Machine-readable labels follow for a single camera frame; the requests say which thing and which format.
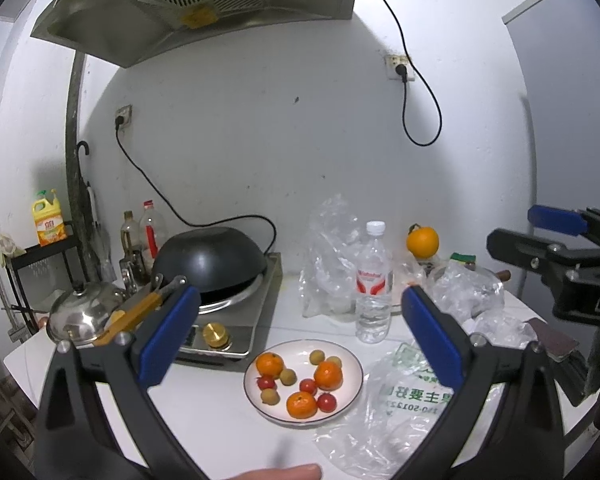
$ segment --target plastic bag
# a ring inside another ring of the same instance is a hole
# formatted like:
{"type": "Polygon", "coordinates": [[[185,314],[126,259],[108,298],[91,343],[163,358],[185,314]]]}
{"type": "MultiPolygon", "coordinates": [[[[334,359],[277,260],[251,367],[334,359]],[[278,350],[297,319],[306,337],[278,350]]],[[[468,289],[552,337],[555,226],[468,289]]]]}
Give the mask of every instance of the plastic bag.
{"type": "Polygon", "coordinates": [[[361,234],[360,220],[340,195],[311,214],[299,282],[303,316],[354,320],[355,259],[362,248],[361,234]]]}
{"type": "Polygon", "coordinates": [[[529,323],[508,316],[501,309],[487,310],[476,319],[469,319],[462,324],[468,334],[479,332],[493,345],[511,348],[525,348],[536,341],[538,336],[529,323]]]}
{"type": "Polygon", "coordinates": [[[419,285],[425,291],[429,291],[433,280],[427,277],[425,269],[418,263],[415,256],[404,250],[394,254],[394,288],[392,289],[392,304],[400,305],[402,293],[405,288],[419,285]]]}
{"type": "Polygon", "coordinates": [[[16,245],[16,242],[13,241],[10,235],[0,233],[0,265],[2,267],[5,265],[6,258],[22,256],[26,252],[23,248],[16,245]]]}
{"type": "MultiPolygon", "coordinates": [[[[491,389],[457,463],[480,449],[501,394],[501,385],[491,389]]],[[[401,344],[373,366],[352,411],[318,428],[316,445],[345,473],[362,479],[391,478],[427,436],[452,395],[420,349],[401,344]]]]}
{"type": "MultiPolygon", "coordinates": [[[[437,270],[432,272],[434,279],[437,270]]],[[[491,274],[469,270],[451,260],[429,291],[436,306],[459,324],[492,308],[504,308],[504,286],[491,274]]]]}

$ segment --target power cord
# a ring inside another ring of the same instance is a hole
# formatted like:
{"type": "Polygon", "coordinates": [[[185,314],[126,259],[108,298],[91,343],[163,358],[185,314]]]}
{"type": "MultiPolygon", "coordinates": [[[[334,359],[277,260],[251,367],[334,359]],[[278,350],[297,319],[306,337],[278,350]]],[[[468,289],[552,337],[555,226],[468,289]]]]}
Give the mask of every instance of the power cord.
{"type": "Polygon", "coordinates": [[[407,43],[406,43],[406,41],[404,41],[404,32],[402,31],[402,26],[400,25],[400,20],[398,20],[398,16],[395,15],[394,10],[391,8],[391,5],[389,5],[389,2],[387,0],[382,0],[382,1],[386,5],[386,8],[389,9],[389,12],[391,13],[391,15],[394,17],[396,25],[398,25],[398,30],[400,31],[400,38],[402,40],[402,47],[404,48],[404,55],[407,57],[410,65],[413,67],[413,71],[416,74],[418,74],[420,79],[422,79],[422,82],[424,83],[424,86],[426,86],[427,90],[429,91],[429,94],[431,95],[431,98],[433,99],[433,102],[436,105],[436,110],[438,111],[438,132],[436,133],[436,136],[433,138],[433,140],[430,140],[429,142],[418,142],[417,140],[413,139],[413,137],[411,137],[411,135],[409,134],[409,131],[407,130],[407,124],[404,119],[404,115],[407,111],[407,67],[405,67],[402,64],[398,65],[395,68],[395,71],[402,78],[402,87],[404,89],[403,99],[402,99],[402,128],[404,129],[404,133],[407,135],[407,138],[413,144],[415,144],[416,146],[419,146],[421,148],[426,148],[427,146],[431,146],[434,142],[436,142],[438,140],[438,137],[440,136],[440,132],[442,132],[442,110],[440,110],[440,104],[438,103],[438,99],[436,98],[436,95],[433,93],[431,86],[429,86],[429,83],[427,83],[427,80],[424,79],[424,76],[420,73],[420,71],[413,64],[413,60],[411,59],[411,56],[409,55],[409,52],[407,51],[407,43]]]}
{"type": "Polygon", "coordinates": [[[144,172],[144,170],[138,166],[133,159],[131,158],[131,156],[126,152],[124,146],[122,145],[122,142],[120,142],[120,126],[122,126],[122,123],[125,121],[124,117],[122,116],[117,116],[116,117],[116,141],[118,142],[118,146],[120,147],[120,150],[122,150],[122,153],[125,154],[126,156],[126,160],[128,160],[131,165],[136,168],[136,170],[138,170],[142,176],[144,176],[144,179],[149,183],[149,186],[151,186],[154,191],[158,194],[158,196],[164,200],[164,203],[169,207],[169,209],[171,209],[171,211],[173,212],[174,215],[176,215],[176,218],[178,220],[180,220],[184,225],[188,226],[188,227],[212,227],[214,225],[218,225],[218,224],[224,224],[226,222],[231,222],[233,220],[241,220],[243,218],[259,218],[261,220],[264,220],[265,222],[267,222],[270,226],[271,229],[273,230],[273,236],[271,239],[271,243],[269,244],[269,246],[267,247],[267,249],[264,251],[265,254],[269,253],[269,251],[271,250],[271,248],[273,247],[273,244],[276,243],[276,239],[278,238],[278,229],[276,228],[276,225],[273,223],[273,220],[271,220],[270,218],[264,216],[264,215],[257,215],[257,214],[248,214],[248,215],[238,215],[238,216],[231,216],[229,218],[223,218],[222,220],[217,220],[215,222],[210,222],[208,224],[193,224],[192,222],[188,222],[187,220],[185,220],[180,213],[178,213],[176,211],[176,209],[174,208],[173,205],[171,205],[171,202],[169,201],[169,199],[167,197],[165,197],[163,195],[163,193],[160,192],[160,190],[155,187],[155,184],[151,181],[151,179],[148,177],[148,175],[144,172]]]}

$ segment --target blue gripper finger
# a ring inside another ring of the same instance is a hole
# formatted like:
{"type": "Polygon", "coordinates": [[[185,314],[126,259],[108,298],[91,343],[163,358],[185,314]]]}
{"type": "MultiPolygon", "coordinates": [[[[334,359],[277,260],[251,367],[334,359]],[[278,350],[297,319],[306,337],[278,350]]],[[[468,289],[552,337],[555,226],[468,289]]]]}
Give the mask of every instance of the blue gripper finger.
{"type": "Polygon", "coordinates": [[[586,234],[589,224],[577,211],[558,209],[545,205],[532,206],[526,218],[533,227],[571,236],[586,234]]]}
{"type": "Polygon", "coordinates": [[[402,316],[440,384],[457,390],[471,360],[471,343],[449,314],[444,314],[419,286],[402,294],[402,316]]]}
{"type": "Polygon", "coordinates": [[[149,388],[160,384],[198,316],[200,294],[188,286],[139,356],[138,382],[149,388]]]}

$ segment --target pot lid knob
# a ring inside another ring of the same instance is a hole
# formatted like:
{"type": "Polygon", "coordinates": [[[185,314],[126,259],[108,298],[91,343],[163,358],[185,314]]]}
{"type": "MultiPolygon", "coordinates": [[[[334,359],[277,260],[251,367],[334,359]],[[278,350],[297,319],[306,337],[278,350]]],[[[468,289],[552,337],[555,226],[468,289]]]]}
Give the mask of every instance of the pot lid knob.
{"type": "Polygon", "coordinates": [[[71,283],[71,286],[76,294],[82,294],[84,292],[84,282],[75,281],[71,283]]]}
{"type": "Polygon", "coordinates": [[[209,323],[202,329],[202,337],[213,349],[226,348],[229,345],[229,333],[221,323],[209,323]]]}

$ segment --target gold knob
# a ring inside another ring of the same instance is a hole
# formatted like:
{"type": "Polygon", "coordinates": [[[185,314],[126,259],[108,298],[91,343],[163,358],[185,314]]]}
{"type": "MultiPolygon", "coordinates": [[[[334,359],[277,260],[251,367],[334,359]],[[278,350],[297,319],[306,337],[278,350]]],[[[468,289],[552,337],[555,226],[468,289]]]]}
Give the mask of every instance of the gold knob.
{"type": "Polygon", "coordinates": [[[220,323],[209,323],[202,329],[202,337],[211,348],[221,349],[229,344],[229,333],[220,323]]]}

